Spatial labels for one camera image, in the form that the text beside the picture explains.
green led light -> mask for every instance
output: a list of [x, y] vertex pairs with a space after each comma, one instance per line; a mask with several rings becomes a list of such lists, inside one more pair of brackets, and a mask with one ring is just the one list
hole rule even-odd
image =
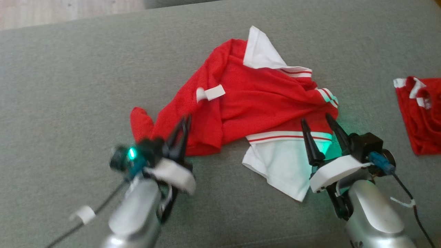
[[136, 157], [136, 150], [133, 147], [130, 147], [129, 153], [128, 153], [129, 159], [134, 160]]

gray fabric surface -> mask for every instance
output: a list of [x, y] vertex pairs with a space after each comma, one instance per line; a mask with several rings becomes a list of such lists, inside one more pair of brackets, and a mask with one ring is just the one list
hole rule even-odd
[[[439, 238], [441, 157], [412, 153], [392, 85], [441, 76], [439, 23], [432, 0], [225, 0], [1, 32], [0, 247], [43, 247], [78, 207], [96, 208], [121, 180], [108, 160], [132, 142], [131, 109], [156, 116], [213, 48], [251, 25], [288, 64], [314, 70], [344, 128], [384, 139]], [[247, 147], [192, 158], [197, 192], [178, 198], [158, 247], [350, 247], [326, 194], [292, 200], [241, 165]], [[406, 199], [392, 178], [377, 182]], [[59, 247], [98, 247], [121, 199]], [[395, 206], [422, 238], [412, 211]]]

wooden floor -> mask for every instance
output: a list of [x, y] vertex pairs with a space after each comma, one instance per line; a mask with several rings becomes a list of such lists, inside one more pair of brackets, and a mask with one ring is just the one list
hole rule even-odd
[[0, 0], [0, 30], [143, 9], [143, 0]]

clothing label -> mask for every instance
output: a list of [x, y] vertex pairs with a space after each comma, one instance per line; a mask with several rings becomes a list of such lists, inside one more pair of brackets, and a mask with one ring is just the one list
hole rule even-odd
[[207, 99], [208, 101], [211, 101], [223, 95], [225, 95], [225, 90], [222, 85], [218, 85], [208, 90], [198, 88], [196, 90], [196, 101], [199, 102], [202, 99]]

black cable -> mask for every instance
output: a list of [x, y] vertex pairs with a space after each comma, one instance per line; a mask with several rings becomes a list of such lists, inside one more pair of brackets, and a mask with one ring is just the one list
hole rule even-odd
[[[403, 188], [403, 190], [407, 193], [407, 195], [411, 198], [411, 200], [414, 200], [412, 194], [409, 192], [409, 190], [406, 188], [406, 186], [404, 186], [403, 182], [401, 182], [401, 180], [398, 178], [398, 176], [395, 174], [395, 172], [392, 172], [392, 175], [395, 178], [395, 180], [400, 184], [400, 186]], [[430, 246], [432, 248], [435, 248], [435, 244], [432, 242], [432, 240], [430, 239], [430, 237], [427, 234], [426, 230], [422, 226], [421, 221], [419, 220], [418, 212], [416, 210], [416, 205], [413, 205], [413, 210], [414, 210], [414, 215], [415, 215], [416, 222], [418, 223], [418, 226], [420, 227], [422, 233], [424, 234], [424, 236], [426, 236], [426, 239], [429, 242]]]
[[[107, 204], [112, 200], [112, 198], [115, 197], [115, 195], [121, 190], [123, 189], [124, 185], [126, 184], [127, 179], [124, 179], [124, 181], [122, 181], [118, 187], [116, 187], [116, 189], [107, 197], [107, 199], [97, 208], [97, 210], [95, 211], [95, 214], [98, 215], [106, 206]], [[61, 241], [63, 241], [65, 238], [69, 237], [70, 235], [74, 234], [76, 231], [80, 230], [82, 227], [84, 226], [84, 223], [81, 222], [78, 225], [76, 225], [74, 228], [70, 229], [69, 231], [67, 231], [66, 233], [64, 233], [63, 235], [59, 236], [57, 239], [55, 239], [54, 241], [52, 241], [48, 246], [46, 246], [45, 248], [52, 248], [55, 247], [57, 244], [59, 244]]]

